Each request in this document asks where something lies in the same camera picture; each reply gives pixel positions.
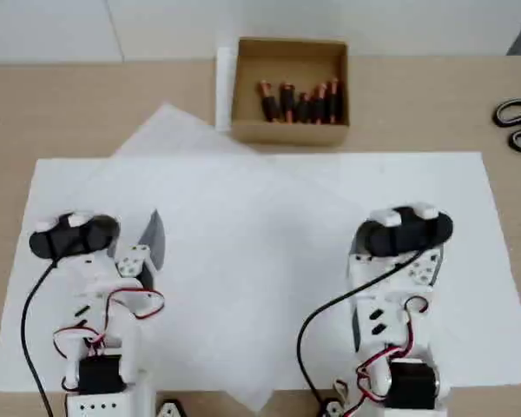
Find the wire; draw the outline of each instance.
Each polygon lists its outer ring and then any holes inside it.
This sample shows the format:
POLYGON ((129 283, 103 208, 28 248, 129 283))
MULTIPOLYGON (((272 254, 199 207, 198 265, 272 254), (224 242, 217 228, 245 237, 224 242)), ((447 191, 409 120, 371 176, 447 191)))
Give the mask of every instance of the wire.
POLYGON ((430 282, 430 284, 428 284, 431 287, 434 287, 434 284, 436 284, 436 281, 438 280, 438 274, 440 272, 440 268, 442 268, 442 262, 444 261, 444 245, 440 245, 439 253, 440 253, 440 256, 436 263, 436 268, 434 269, 434 275, 432 275, 431 282, 430 282))
POLYGON ((333 300, 330 300, 326 304, 323 304, 322 306, 315 309, 306 319, 303 321, 303 324, 301 325, 301 329, 299 331, 299 334, 297 335, 297 345, 296 345, 296 355, 297 355, 297 362, 299 364, 299 368, 301 370, 301 373, 303 374, 303 378, 305 378, 305 382, 311 389, 311 392, 313 393, 314 398, 319 402, 319 404, 322 406, 324 401, 322 400, 322 396, 320 395, 319 390, 314 385, 313 381, 311 380, 311 377, 309 376, 307 369, 305 368, 305 364, 303 363, 303 357, 301 354, 301 343, 303 341, 303 335, 305 331, 307 330, 308 325, 311 323, 311 321, 316 318, 317 315, 324 312, 325 310, 329 309, 330 307, 335 306, 336 304, 360 293, 361 291, 365 291, 366 289, 378 284, 379 282, 385 280, 386 278, 396 274, 401 269, 409 266, 411 263, 415 262, 423 253, 425 252, 425 249, 420 250, 415 255, 413 255, 411 258, 409 258, 405 262, 397 263, 396 266, 385 272, 382 275, 377 276, 373 280, 366 282, 365 284, 352 289, 351 291, 346 292, 343 295, 340 295, 339 297, 334 298, 333 300))
POLYGON ((46 409, 46 414, 49 417, 54 417, 54 413, 52 412, 52 407, 50 406, 50 402, 48 397, 46 396, 46 393, 44 392, 43 384, 41 382, 41 379, 38 376, 38 372, 35 369, 35 365, 33 364, 33 361, 31 360, 29 349, 27 348, 27 335, 26 335, 26 325, 27 325, 27 315, 29 313, 29 307, 31 304, 31 301, 35 297, 36 292, 38 289, 43 285, 44 280, 46 280, 47 276, 50 275, 52 272, 52 269, 56 268, 58 266, 58 262, 65 257, 66 254, 70 252, 70 250, 79 242, 79 238, 74 239, 66 248, 65 250, 58 256, 56 259, 52 260, 50 265, 44 270, 43 274, 40 276, 38 281, 36 282, 35 286, 31 289, 29 292, 29 295, 27 295, 27 299, 25 299, 25 303, 23 304, 23 311, 21 313, 21 323, 20 323, 20 334, 21 334, 21 348, 23 350, 23 356, 25 357, 25 361, 27 362, 27 366, 29 367, 29 371, 31 372, 31 375, 33 375, 33 379, 36 383, 36 388, 38 389, 38 393, 41 395, 41 400, 43 401, 44 408, 46 409))
POLYGON ((109 318, 110 318, 110 314, 109 314, 109 310, 110 310, 110 302, 111 301, 116 301, 120 304, 123 305, 122 302, 116 300, 116 299, 112 299, 112 297, 116 294, 119 294, 119 293, 144 293, 146 294, 147 296, 152 296, 152 295, 158 295, 161 297, 162 299, 162 304, 160 305, 160 307, 146 313, 146 314, 135 314, 133 313, 133 316, 137 319, 137 320, 147 320, 149 317, 152 317, 153 315, 155 314, 158 314, 160 313, 163 309, 164 309, 164 295, 162 295, 162 293, 160 291, 156 291, 155 289, 146 289, 146 288, 118 288, 118 289, 115 289, 114 291, 112 291, 111 293, 108 294, 108 297, 106 298, 106 308, 105 308, 105 311, 104 311, 104 329, 102 330, 102 333, 101 334, 98 334, 97 337, 92 341, 93 344, 97 344, 97 343, 101 343, 104 341, 104 338, 106 337, 106 330, 108 328, 108 324, 109 324, 109 318))

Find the white wall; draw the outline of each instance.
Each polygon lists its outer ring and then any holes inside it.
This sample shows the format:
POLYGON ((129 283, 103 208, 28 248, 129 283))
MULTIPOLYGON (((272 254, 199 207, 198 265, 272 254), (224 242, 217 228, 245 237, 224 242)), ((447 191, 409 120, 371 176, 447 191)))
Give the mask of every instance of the white wall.
POLYGON ((213 56, 239 35, 345 39, 353 54, 503 55, 521 29, 521 0, 106 2, 0 0, 0 62, 213 56))

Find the paper sheet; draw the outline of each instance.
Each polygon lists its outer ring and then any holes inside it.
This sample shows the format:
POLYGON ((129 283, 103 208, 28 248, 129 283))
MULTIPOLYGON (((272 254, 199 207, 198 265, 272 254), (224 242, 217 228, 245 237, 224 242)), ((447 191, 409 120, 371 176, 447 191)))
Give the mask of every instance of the paper sheet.
MULTIPOLYGON (((158 389, 227 389, 261 404, 266 386, 304 387, 295 337, 312 309, 345 289, 354 230, 370 209, 413 200, 437 204, 455 222, 437 287, 440 372, 454 386, 521 383, 521 307, 479 155, 272 158, 293 175, 242 156, 120 158, 76 198, 77 208, 117 215, 127 242, 150 207, 165 221, 158 281, 168 308, 145 322, 158 389), (506 355, 509 363, 497 360, 506 355)), ((24 297, 46 263, 27 248, 34 220, 73 209, 57 198, 59 184, 75 188, 101 163, 37 165, 3 312, 0 391, 35 390, 18 342, 24 297)), ((50 334, 68 298, 59 272, 31 311, 30 350, 49 390, 63 372, 50 334)), ((320 387, 354 363, 349 319, 345 303, 308 332, 305 360, 320 387)))

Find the scissors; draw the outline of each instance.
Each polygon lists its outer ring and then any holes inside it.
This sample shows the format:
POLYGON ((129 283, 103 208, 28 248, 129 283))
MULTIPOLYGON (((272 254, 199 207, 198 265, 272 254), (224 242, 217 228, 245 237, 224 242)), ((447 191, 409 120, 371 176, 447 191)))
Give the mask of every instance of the scissors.
MULTIPOLYGON (((508 100, 507 102, 503 102, 496 107, 496 111, 494 111, 494 114, 492 115, 492 120, 500 128, 510 128, 511 126, 521 125, 521 116, 515 116, 511 119, 504 119, 502 117, 502 113, 504 112, 504 110, 510 107, 521 107, 521 98, 514 98, 508 100)), ((517 152, 521 152, 521 143, 519 143, 520 138, 521 130, 516 130, 515 132, 509 135, 507 141, 510 148, 516 150, 517 152)))

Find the black cable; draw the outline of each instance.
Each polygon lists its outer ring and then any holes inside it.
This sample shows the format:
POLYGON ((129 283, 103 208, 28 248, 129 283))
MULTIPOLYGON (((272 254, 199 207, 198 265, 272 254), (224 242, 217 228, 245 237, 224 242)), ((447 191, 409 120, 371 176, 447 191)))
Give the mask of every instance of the black cable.
POLYGON ((440 245, 440 257, 437 260, 436 268, 434 269, 434 275, 432 276, 431 283, 428 284, 431 287, 434 287, 436 281, 438 280, 438 274, 440 272, 440 268, 442 268, 442 262, 444 261, 444 245, 440 245))
POLYGON ((25 356, 25 361, 27 362, 27 366, 29 367, 29 371, 33 375, 33 379, 35 380, 36 387, 38 389, 38 393, 41 395, 41 399, 43 400, 44 408, 46 409, 46 414, 48 417, 54 417, 54 413, 52 412, 52 407, 50 406, 50 402, 48 397, 46 396, 46 393, 44 392, 43 384, 41 382, 41 379, 38 376, 38 372, 35 369, 35 365, 33 364, 33 361, 30 358, 29 350, 27 348, 27 336, 25 332, 26 324, 27 324, 27 314, 29 313, 29 306, 31 304, 31 301, 33 300, 33 297, 36 294, 36 291, 43 285, 44 280, 46 280, 46 277, 50 275, 50 272, 52 272, 52 269, 56 268, 58 266, 58 262, 67 254, 70 252, 70 250, 79 242, 79 239, 74 239, 73 242, 67 246, 67 248, 63 251, 63 253, 55 260, 53 260, 50 265, 44 270, 41 277, 36 282, 33 289, 31 289, 29 295, 27 295, 27 299, 25 300, 25 304, 23 305, 23 312, 21 313, 21 348, 23 350, 23 356, 25 356))
POLYGON ((303 340, 303 334, 307 330, 308 325, 310 324, 313 319, 319 315, 320 313, 324 312, 325 310, 329 309, 332 306, 335 306, 336 304, 348 299, 349 297, 352 297, 361 291, 365 291, 366 289, 372 287, 373 285, 378 284, 379 282, 385 280, 386 278, 394 275, 395 273, 399 272, 401 269, 409 266, 411 263, 415 262, 424 252, 426 249, 420 250, 417 252, 414 256, 409 258, 407 261, 402 263, 397 263, 395 267, 387 272, 385 272, 382 275, 377 276, 373 280, 356 287, 352 289, 351 291, 348 291, 347 293, 340 295, 339 297, 334 298, 333 300, 330 300, 326 304, 323 304, 322 306, 318 307, 316 310, 314 310, 306 319, 303 321, 303 324, 301 325, 301 329, 299 331, 299 334, 297 335, 297 345, 296 345, 296 355, 297 355, 297 362, 299 363, 299 368, 301 370, 301 373, 303 374, 303 378, 305 378, 305 381, 307 382, 307 385, 311 389, 311 392, 314 395, 314 398, 319 402, 319 404, 322 406, 324 404, 324 400, 322 399, 322 396, 319 393, 319 390, 316 388, 316 386, 313 384, 313 381, 311 380, 311 377, 309 376, 307 370, 305 369, 305 365, 303 364, 303 358, 301 355, 301 342, 303 340))

